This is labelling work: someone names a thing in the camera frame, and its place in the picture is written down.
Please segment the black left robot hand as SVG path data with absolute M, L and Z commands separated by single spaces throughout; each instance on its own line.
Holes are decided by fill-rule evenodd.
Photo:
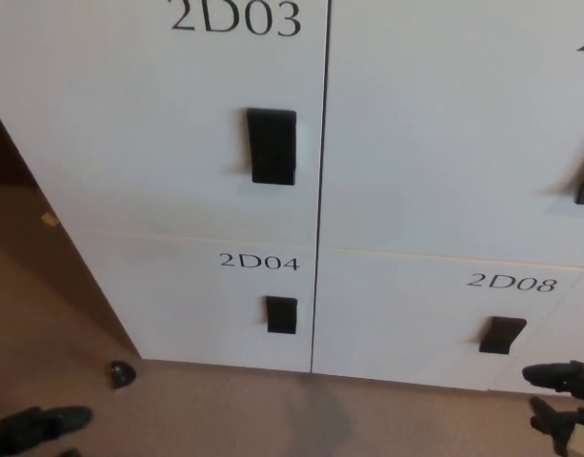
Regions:
M 85 428 L 93 411 L 84 406 L 30 407 L 0 420 L 0 456 L 14 456 Z

